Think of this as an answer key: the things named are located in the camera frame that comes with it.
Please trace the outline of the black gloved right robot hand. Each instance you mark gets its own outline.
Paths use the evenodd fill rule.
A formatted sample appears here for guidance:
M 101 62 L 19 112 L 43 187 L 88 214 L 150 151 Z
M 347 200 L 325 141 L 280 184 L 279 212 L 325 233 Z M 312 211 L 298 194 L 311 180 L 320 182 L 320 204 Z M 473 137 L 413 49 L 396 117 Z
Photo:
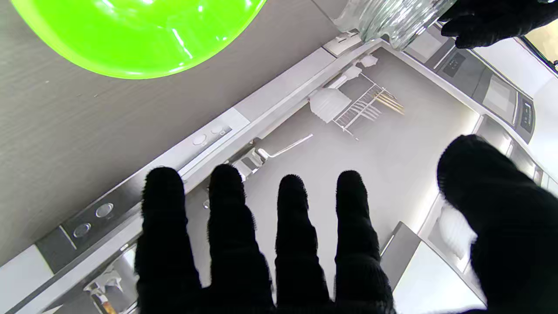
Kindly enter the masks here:
M 476 233 L 470 256 L 486 309 L 557 312 L 557 198 L 477 135 L 461 135 L 438 162 L 438 187 Z M 356 171 L 337 179 L 336 296 L 317 256 L 303 181 L 283 177 L 277 198 L 276 299 L 255 238 L 242 178 L 218 165 L 209 184 L 211 284 L 203 288 L 187 233 L 185 192 L 173 168 L 148 173 L 134 269 L 142 314 L 394 314 L 368 194 Z

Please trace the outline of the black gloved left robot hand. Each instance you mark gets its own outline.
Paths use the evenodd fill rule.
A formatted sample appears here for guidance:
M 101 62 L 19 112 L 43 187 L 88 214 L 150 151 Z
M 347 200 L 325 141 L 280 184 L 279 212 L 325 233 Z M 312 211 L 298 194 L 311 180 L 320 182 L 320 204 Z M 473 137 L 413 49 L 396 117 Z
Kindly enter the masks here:
M 440 18 L 441 34 L 457 48 L 488 47 L 546 26 L 558 16 L 555 0 L 457 0 Z

